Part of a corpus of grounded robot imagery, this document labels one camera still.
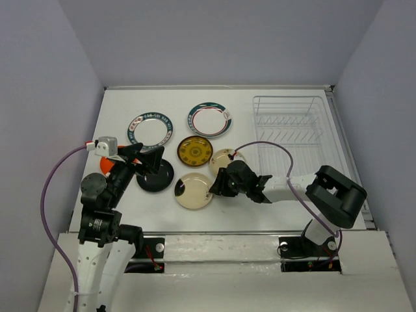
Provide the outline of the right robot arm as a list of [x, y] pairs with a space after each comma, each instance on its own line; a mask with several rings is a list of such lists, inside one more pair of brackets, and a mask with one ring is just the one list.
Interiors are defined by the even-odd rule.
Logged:
[[235, 197], [244, 194], [255, 203], [297, 201], [312, 216], [299, 239], [307, 255], [317, 253], [330, 237], [353, 228], [367, 199], [367, 191], [335, 168], [323, 165], [314, 174], [295, 177], [256, 175], [244, 161], [233, 161], [218, 170], [211, 194]]

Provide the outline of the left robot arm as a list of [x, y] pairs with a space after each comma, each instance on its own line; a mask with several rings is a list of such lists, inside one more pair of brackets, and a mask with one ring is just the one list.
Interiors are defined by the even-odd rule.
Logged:
[[114, 137], [93, 143], [94, 152], [113, 163], [107, 174], [81, 182], [80, 228], [74, 286], [66, 311], [110, 311], [115, 290], [132, 257], [144, 249], [141, 227], [122, 224], [116, 210], [135, 176], [158, 174], [164, 147], [143, 151], [141, 143], [119, 147]]

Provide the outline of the dark blue rimmed white plate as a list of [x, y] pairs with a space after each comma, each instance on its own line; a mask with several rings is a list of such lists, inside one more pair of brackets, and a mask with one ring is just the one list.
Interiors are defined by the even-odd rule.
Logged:
[[165, 114], [147, 112], [135, 117], [127, 126], [127, 138], [131, 144], [142, 143], [144, 150], [165, 145], [172, 137], [174, 125]]

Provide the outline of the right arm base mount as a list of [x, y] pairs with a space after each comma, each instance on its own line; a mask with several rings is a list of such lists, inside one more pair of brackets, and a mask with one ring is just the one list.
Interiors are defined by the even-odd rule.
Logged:
[[304, 237], [280, 237], [276, 251], [282, 272], [341, 272], [338, 245], [333, 237], [322, 245]]

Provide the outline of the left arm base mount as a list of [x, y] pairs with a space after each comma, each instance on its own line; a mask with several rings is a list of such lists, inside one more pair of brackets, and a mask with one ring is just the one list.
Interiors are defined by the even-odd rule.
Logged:
[[164, 237], [145, 237], [143, 249], [134, 254], [125, 268], [125, 273], [163, 274], [165, 269], [164, 245]]

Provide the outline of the orange plate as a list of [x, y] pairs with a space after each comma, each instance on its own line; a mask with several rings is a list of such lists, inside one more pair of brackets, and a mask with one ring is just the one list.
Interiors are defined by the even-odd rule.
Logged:
[[118, 149], [124, 148], [124, 146], [118, 146], [114, 150], [110, 150], [106, 148], [104, 145], [98, 145], [96, 151], [98, 155], [101, 156], [101, 160], [99, 162], [99, 167], [101, 172], [107, 176], [110, 173], [110, 170], [116, 163], [124, 163], [125, 161], [118, 155]]

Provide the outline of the cream plate with black patch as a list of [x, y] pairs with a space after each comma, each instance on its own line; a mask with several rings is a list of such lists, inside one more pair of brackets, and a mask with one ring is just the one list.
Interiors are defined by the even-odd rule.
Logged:
[[213, 195], [209, 192], [213, 182], [204, 174], [189, 173], [180, 177], [174, 187], [174, 196], [180, 206], [189, 210], [204, 208]]

